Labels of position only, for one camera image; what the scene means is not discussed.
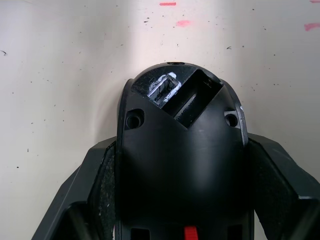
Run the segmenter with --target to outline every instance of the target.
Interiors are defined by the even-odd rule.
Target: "red tab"
[[[184,227],[184,240],[198,240],[197,228],[195,226]]]

